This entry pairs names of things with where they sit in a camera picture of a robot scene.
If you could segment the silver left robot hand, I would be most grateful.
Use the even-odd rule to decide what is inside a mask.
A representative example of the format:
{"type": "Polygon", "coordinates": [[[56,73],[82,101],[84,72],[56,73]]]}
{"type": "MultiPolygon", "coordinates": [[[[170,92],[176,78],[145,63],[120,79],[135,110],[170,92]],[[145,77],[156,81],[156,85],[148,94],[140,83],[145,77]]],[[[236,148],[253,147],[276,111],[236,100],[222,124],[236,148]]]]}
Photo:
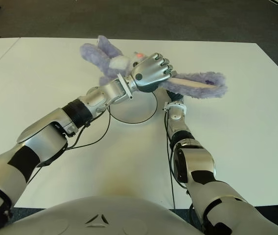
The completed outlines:
{"type": "Polygon", "coordinates": [[[162,82],[174,77],[176,71],[168,59],[154,53],[134,66],[130,75],[140,92],[150,93],[162,82]]]}

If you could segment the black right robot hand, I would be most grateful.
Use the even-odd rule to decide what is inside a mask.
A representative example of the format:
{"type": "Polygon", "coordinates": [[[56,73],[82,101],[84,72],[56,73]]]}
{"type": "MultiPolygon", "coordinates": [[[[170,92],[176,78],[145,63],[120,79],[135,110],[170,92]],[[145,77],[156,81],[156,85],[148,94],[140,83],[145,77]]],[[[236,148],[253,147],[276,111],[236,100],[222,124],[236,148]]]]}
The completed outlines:
{"type": "Polygon", "coordinates": [[[170,98],[170,100],[172,102],[174,102],[174,101],[182,101],[183,100],[184,96],[182,94],[174,93],[174,92],[171,92],[169,90],[167,90],[166,92],[167,92],[167,95],[168,95],[168,97],[170,98]]]}

